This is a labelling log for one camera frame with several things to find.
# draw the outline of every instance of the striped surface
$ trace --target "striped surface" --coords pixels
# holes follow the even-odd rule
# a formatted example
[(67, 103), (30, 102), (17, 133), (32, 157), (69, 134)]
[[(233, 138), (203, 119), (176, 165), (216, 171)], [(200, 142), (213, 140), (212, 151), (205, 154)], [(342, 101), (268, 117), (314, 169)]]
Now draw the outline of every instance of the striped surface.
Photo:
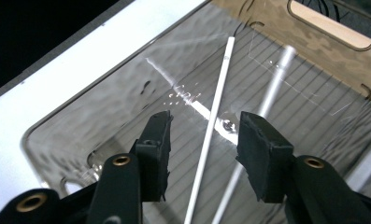
[[(201, 11), (203, 10), (221, 11), (211, 5), (201, 9)], [(203, 18), (204, 15), (203, 12), (197, 12), (192, 15), (192, 18)], [(217, 18), (225, 17), (225, 14), (216, 13), (215, 16)], [(234, 30), (238, 23), (233, 22), (231, 24)], [(267, 84), (272, 77), (278, 56), (282, 51), (282, 46), (276, 43), (274, 39), (272, 40), (269, 36), (257, 33), (250, 28), (245, 28), (238, 32), (235, 37), (235, 49), (221, 101), (220, 117), (231, 115), (231, 118), (239, 118), (241, 111), (256, 113), (263, 100)], [(160, 88), (155, 89), (159, 92), (159, 95), (147, 98), (149, 101), (145, 108), (142, 105), (142, 112), (130, 122), (118, 122), (123, 124), (123, 126), (117, 126), (116, 129), (118, 131), (113, 136), (105, 136), (108, 139), (106, 142), (95, 143), (95, 148), (89, 148), (89, 151), (87, 148), (83, 149), (85, 150), (82, 151), (83, 154), (76, 151), (72, 153), (57, 151), (57, 149), (52, 152), (48, 148), (41, 150), (37, 147), (31, 148), (30, 151), (36, 158), (40, 157), (38, 154), (49, 154), (50, 157), (45, 158), (46, 161), (57, 160), (62, 166), (68, 164), (69, 162), (65, 160), (70, 160), (71, 158), (79, 161), (79, 163), (86, 163), (86, 160), (88, 160), (88, 163), (92, 164), (94, 168), (97, 167), (94, 170), (99, 173), (98, 167), (105, 158), (119, 151), (128, 151), (130, 149), (151, 115), (169, 109), (174, 116), (174, 120), (171, 127), (172, 151), (168, 168), (171, 174), (165, 194), (167, 202), (144, 203), (144, 214), (149, 223), (183, 222), (191, 195), (207, 121), (192, 107), (186, 105), (180, 94), (177, 94), (172, 89), (168, 90), (168, 88), (165, 88), (167, 87), (167, 80), (171, 78), (171, 80), (174, 80), (173, 83), (176, 83), (175, 89), (179, 89), (184, 95), (191, 96), (194, 101), (197, 100), (210, 109), (225, 48), (223, 45), (224, 41), (214, 43), (216, 43), (214, 47), (217, 50), (214, 50), (212, 54), (207, 54), (202, 62), (192, 67), (185, 75), (181, 73), (182, 70), (176, 70), (176, 67), (172, 64), (178, 63), (180, 64), (178, 66), (183, 66), (183, 69), (186, 69), (187, 62), (185, 61), (178, 60), (173, 62), (167, 59), (167, 63), (164, 63), (163, 60), (157, 62), (156, 64), (159, 64), (159, 66), (155, 66), (153, 72), (155, 76), (156, 74), (161, 75), (159, 78), (156, 78), (158, 84), (155, 86)], [(136, 71), (135, 74), (143, 72), (142, 67), (140, 67), (140, 70), (134, 69), (133, 72)], [(174, 76), (173, 72), (176, 71), (179, 75)], [(76, 108), (75, 105), (82, 110), (109, 110), (113, 105), (104, 104), (105, 98), (99, 99), (101, 104), (91, 104), (93, 101), (88, 101), (88, 99), (93, 98), (91, 96), (88, 98), (87, 94), (93, 95), (102, 90), (115, 90), (108, 88), (112, 85), (114, 85), (114, 82), (103, 80), (97, 86), (88, 90), (86, 96), (70, 102), (69, 105), (55, 115), (54, 119), (76, 116), (79, 110), (73, 109), (63, 112), (71, 106)], [(107, 97), (121, 98), (115, 91), (105, 92), (105, 94)], [(295, 145), (295, 154), (324, 157), (325, 154), (323, 152), (328, 150), (328, 143), (335, 141), (336, 134), (343, 130), (343, 127), (349, 121), (359, 116), (360, 108), (363, 105), (364, 98), (359, 93), (325, 74), (318, 66), (298, 56), (293, 60), (288, 76), (283, 80), (278, 99), (268, 116), (268, 120)], [(89, 122), (87, 119), (110, 122), (105, 117), (99, 117), (97, 113), (93, 114), (93, 117), (86, 116), (86, 118), (83, 118), (83, 121), (86, 120), (83, 124), (80, 120), (78, 128), (92, 128), (91, 121)], [(50, 136), (54, 136), (52, 133), (57, 132), (59, 134), (60, 131), (58, 128), (44, 126), (44, 128), (36, 128), (29, 138), (34, 137), (34, 141), (36, 141), (36, 136), (45, 136), (44, 140), (49, 141)], [(362, 153), (364, 149), (365, 147), (360, 146), (359, 153)], [(89, 158), (80, 156), (89, 155), (92, 150), (93, 153), (90, 154)], [(336, 150), (331, 155), (346, 155), (347, 153), (346, 149), (343, 148)], [(235, 156), (235, 146), (218, 133), (214, 133), (204, 179), (193, 216), (194, 223), (211, 222), (229, 177), (235, 168)], [(352, 165), (354, 158), (348, 160), (346, 156), (334, 156), (331, 159), (330, 162), (341, 167), (341, 174), (345, 174)], [(77, 166), (80, 165), (77, 163), (71, 165), (71, 167)], [(247, 175), (242, 175), (222, 223), (285, 222), (282, 208), (283, 205), (281, 204), (257, 203)]]

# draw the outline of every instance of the white plastic stick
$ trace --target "white plastic stick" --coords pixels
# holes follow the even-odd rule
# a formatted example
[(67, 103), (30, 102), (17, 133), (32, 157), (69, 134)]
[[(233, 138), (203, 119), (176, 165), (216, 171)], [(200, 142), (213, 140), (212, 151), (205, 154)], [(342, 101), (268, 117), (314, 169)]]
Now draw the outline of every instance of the white plastic stick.
[[(288, 67), (290, 67), (291, 60), (295, 54), (295, 49), (291, 46), (286, 46), (285, 50), (281, 53), (280, 61), (278, 62), (277, 68), (275, 70), (275, 74), (273, 75), (272, 80), (269, 83), (269, 87), (266, 92), (266, 96), (264, 98), (264, 102), (262, 103), (258, 115), (261, 117), (266, 118), (269, 114), (270, 108), (272, 104), (275, 102), (276, 95), (280, 89), (281, 80), (284, 79), (285, 74), (287, 72)], [(218, 207), (217, 213), (214, 216), (212, 221), (213, 224), (219, 224), (223, 217), (223, 213), (232, 198), (232, 194), (235, 191), (235, 187), (237, 185), (238, 179), (240, 178), (241, 172), (243, 171), (243, 166), (240, 163), (237, 163), (232, 173), (231, 179), (229, 180), (229, 184), (226, 187), (226, 190), (223, 194), (221, 199), (220, 206)]]
[(214, 131), (215, 121), (217, 120), (218, 109), (220, 108), (221, 97), (223, 92), (223, 86), (225, 85), (226, 75), (228, 73), (229, 62), (232, 56), (232, 50), (235, 44), (235, 38), (229, 37), (228, 43), (226, 44), (225, 54), (223, 56), (223, 62), (218, 79), (217, 89), (215, 91), (214, 100), (211, 107), (211, 113), (208, 120), (205, 141), (203, 142), (202, 152), (200, 154), (199, 164), (197, 165), (196, 176), (193, 181), (193, 188), (191, 198), (188, 204), (188, 210), (186, 212), (185, 224), (190, 224), (192, 221), (194, 207), (196, 205), (197, 195), (199, 193), (200, 184), (202, 182), (203, 172), (206, 166), (207, 154), (211, 143), (212, 133)]

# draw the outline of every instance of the white surface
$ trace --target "white surface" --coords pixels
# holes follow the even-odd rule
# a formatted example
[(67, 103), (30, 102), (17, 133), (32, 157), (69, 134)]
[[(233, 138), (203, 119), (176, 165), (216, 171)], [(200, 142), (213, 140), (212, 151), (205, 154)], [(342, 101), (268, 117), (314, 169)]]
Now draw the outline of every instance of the white surface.
[[(280, 61), (278, 61), (277, 68), (275, 69), (275, 74), (273, 74), (272, 80), (267, 87), (266, 94), (264, 96), (264, 101), (259, 108), (258, 115), (267, 119), (269, 115), (270, 109), (272, 108), (273, 103), (276, 100), (276, 96), (278, 95), (278, 91), (280, 90), (281, 83), (285, 78), (287, 73), (287, 69), (291, 65), (291, 61), (295, 56), (296, 50), (291, 46), (286, 46), (285, 50), (281, 53)], [(213, 224), (218, 224), (221, 222), (223, 214), (225, 213), (226, 207), (230, 202), (232, 195), (235, 191), (235, 187), (237, 186), (238, 180), (241, 176), (243, 170), (243, 165), (239, 162), (235, 165), (234, 172), (232, 173), (231, 179), (229, 180), (229, 184), (226, 187), (225, 192), (223, 193), (223, 197), (221, 199), (220, 205), (218, 207), (217, 213), (214, 216), (212, 221)]]
[(190, 224), (192, 221), (194, 206), (196, 205), (197, 195), (199, 194), (200, 184), (203, 178), (203, 172), (205, 171), (206, 161), (209, 146), (211, 143), (212, 133), (214, 132), (215, 121), (217, 120), (218, 109), (220, 108), (223, 87), (225, 86), (226, 75), (228, 74), (229, 63), (232, 56), (232, 50), (235, 45), (235, 38), (229, 37), (228, 43), (226, 44), (225, 53), (223, 55), (223, 62), (220, 71), (220, 76), (217, 83), (217, 89), (214, 94), (214, 100), (212, 102), (211, 113), (208, 119), (208, 125), (205, 135), (205, 140), (202, 146), (202, 152), (200, 154), (199, 163), (197, 164), (196, 176), (194, 177), (191, 199), (189, 200), (188, 210), (186, 212), (185, 223)]
[(21, 151), (24, 132), (201, 3), (137, 0), (0, 97), (0, 210), (40, 188)]

